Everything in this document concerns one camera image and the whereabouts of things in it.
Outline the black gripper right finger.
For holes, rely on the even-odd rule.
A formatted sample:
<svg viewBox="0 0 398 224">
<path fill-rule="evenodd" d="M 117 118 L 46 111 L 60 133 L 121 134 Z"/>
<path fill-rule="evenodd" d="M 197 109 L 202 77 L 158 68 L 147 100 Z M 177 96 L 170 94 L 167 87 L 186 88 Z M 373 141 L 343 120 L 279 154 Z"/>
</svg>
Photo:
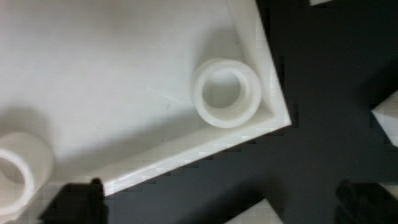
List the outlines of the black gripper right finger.
<svg viewBox="0 0 398 224">
<path fill-rule="evenodd" d="M 343 181 L 336 198 L 334 224 L 398 224 L 398 199 L 378 183 Z"/>
</svg>

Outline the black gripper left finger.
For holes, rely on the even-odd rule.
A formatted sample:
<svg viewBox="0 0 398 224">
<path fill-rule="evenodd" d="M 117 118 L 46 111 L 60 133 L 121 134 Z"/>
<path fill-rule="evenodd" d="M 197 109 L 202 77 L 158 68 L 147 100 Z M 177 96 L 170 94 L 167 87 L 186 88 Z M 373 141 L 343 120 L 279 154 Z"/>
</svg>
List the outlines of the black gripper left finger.
<svg viewBox="0 0 398 224">
<path fill-rule="evenodd" d="M 108 224 L 103 182 L 67 183 L 39 215 L 41 224 Z"/>
</svg>

